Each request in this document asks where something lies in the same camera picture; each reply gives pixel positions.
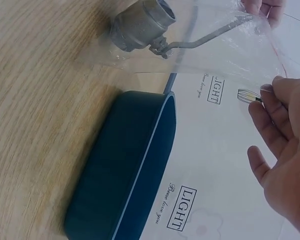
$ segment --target finger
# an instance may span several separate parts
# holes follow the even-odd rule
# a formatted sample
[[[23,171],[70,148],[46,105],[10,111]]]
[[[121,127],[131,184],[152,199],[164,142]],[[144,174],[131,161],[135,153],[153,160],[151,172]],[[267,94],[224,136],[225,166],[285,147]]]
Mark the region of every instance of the finger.
[[[298,86],[300,86],[300,79],[276,76],[273,79],[272,86],[274,94],[279,101],[288,105],[293,92]]]
[[[245,0],[244,6],[249,14],[258,15],[262,5],[262,0]]]
[[[287,139],[273,124],[272,119],[260,102],[252,102],[249,105],[249,113],[265,144],[274,156],[279,159],[288,144]]]
[[[270,167],[266,163],[265,158],[263,157],[258,147],[249,147],[247,155],[251,170],[259,184],[263,187]]]
[[[286,0],[263,0],[264,4],[268,4],[270,6],[278,6],[278,7],[285,7],[286,6]]]
[[[264,85],[262,86],[262,89],[267,90],[260,91],[266,111],[270,115],[277,129],[285,136],[285,138],[287,140],[292,139],[295,135],[291,127],[288,110],[276,97],[271,85]]]
[[[273,6],[268,15],[268,21],[272,29],[279,26],[282,16],[284,15],[284,8],[282,6]]]
[[[262,4],[260,8],[260,12],[263,13],[266,17],[268,17],[271,6],[268,4]]]

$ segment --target clear plastic bag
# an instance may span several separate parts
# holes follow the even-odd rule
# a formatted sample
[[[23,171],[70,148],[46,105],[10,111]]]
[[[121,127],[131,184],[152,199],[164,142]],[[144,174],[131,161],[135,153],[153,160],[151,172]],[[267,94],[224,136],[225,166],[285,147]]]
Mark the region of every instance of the clear plastic bag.
[[[141,240],[278,240],[284,218],[251,171],[250,146],[276,158],[254,127],[260,88],[214,73],[178,73],[177,128]]]
[[[131,52],[121,50],[109,36],[109,33],[113,36],[114,32],[118,32],[120,26],[112,24],[109,31],[90,42],[78,60],[89,65],[107,65],[132,73],[218,73],[233,76],[231,78],[235,81],[249,81],[258,86],[262,81],[269,82],[276,75],[287,75],[267,19],[243,12],[242,5],[237,1],[138,2],[144,1],[164,3],[169,11],[173,11],[175,22],[163,34],[167,44],[195,42],[240,18],[245,20],[227,32],[217,32],[215,38],[193,49],[172,49],[168,59],[155,55],[149,50],[149,45]],[[142,21],[135,17],[134,28],[140,28],[138,31],[147,34],[147,29],[143,29],[139,22]]]

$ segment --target hand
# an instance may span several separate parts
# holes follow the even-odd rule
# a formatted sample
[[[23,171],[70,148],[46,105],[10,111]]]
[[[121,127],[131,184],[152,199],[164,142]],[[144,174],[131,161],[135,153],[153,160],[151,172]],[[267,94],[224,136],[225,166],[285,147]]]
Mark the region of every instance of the hand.
[[[250,166],[270,206],[300,231],[300,79],[276,77],[260,92],[263,104],[251,103],[249,113],[277,162],[269,168],[252,146]]]
[[[276,28],[284,14],[286,0],[242,0],[248,13],[267,16],[271,28]]]

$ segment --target metal handle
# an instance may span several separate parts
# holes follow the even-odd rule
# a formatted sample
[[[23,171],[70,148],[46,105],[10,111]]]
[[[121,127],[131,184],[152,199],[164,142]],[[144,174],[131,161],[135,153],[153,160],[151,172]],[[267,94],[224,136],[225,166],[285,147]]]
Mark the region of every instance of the metal handle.
[[[171,42],[169,45],[166,42],[165,37],[160,37],[156,39],[151,47],[149,48],[154,54],[161,55],[164,59],[167,59],[171,54],[168,52],[171,49],[195,49],[215,38],[218,36],[244,24],[253,19],[252,16],[237,16],[236,20],[215,30],[214,32],[194,41],[194,42],[182,42],[182,41],[174,41]]]

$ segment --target wooden table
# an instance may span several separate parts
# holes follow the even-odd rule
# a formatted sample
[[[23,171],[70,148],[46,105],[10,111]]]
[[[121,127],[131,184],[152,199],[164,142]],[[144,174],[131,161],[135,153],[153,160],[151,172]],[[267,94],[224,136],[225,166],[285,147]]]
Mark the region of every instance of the wooden table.
[[[65,210],[111,102],[163,90],[166,74],[74,64],[130,2],[0,0],[0,240],[66,239]]]

